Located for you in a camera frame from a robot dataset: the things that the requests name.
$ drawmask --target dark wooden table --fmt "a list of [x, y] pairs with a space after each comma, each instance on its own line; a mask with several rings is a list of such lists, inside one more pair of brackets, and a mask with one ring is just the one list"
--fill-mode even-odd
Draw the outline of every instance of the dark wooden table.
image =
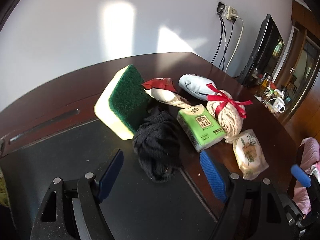
[[[269, 168], [258, 180], [269, 178], [281, 191], [287, 191], [291, 180], [290, 167], [296, 159], [297, 148], [278, 120], [236, 80], [208, 61], [191, 52], [148, 54], [116, 59], [65, 74], [22, 96], [0, 113], [1, 157], [62, 130], [97, 119], [93, 106], [114, 74], [134, 64], [144, 80], [171, 77], [178, 89], [180, 76], [194, 73], [212, 79], [218, 89], [229, 92], [235, 100], [251, 100], [246, 106], [247, 118], [243, 129], [253, 129], [262, 146]], [[182, 96], [197, 104], [201, 101], [181, 91]], [[172, 114], [177, 109], [170, 108]], [[205, 204], [219, 217], [223, 204], [214, 198], [199, 163], [199, 154], [186, 136], [182, 136], [180, 157], [186, 175], [199, 190]], [[241, 174], [232, 145], [220, 142], [209, 152], [229, 169]]]

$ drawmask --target green tissue package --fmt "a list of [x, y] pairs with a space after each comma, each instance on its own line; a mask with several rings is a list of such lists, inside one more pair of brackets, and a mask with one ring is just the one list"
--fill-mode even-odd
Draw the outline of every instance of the green tissue package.
[[197, 152], [218, 143], [226, 135], [203, 105], [180, 109], [177, 120]]

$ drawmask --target green scouring pad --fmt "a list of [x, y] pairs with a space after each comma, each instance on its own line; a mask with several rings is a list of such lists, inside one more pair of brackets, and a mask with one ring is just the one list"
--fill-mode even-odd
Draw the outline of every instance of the green scouring pad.
[[143, 82], [134, 65], [129, 65], [116, 73], [94, 106], [96, 116], [122, 140], [132, 139], [147, 116], [150, 96]]

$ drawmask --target black flat screen tv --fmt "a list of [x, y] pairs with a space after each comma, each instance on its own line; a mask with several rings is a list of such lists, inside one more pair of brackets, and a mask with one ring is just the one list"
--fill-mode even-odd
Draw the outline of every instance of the black flat screen tv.
[[238, 77], [245, 87], [258, 85], [265, 73], [272, 75], [284, 48], [283, 39], [270, 14], [263, 20], [249, 61]]

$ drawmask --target white mug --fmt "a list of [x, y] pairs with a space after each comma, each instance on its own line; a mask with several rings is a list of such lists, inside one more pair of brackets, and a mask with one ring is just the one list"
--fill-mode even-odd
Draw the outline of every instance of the white mug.
[[272, 106], [276, 112], [283, 113], [285, 111], [284, 105], [285, 105], [284, 101], [280, 97], [277, 97]]

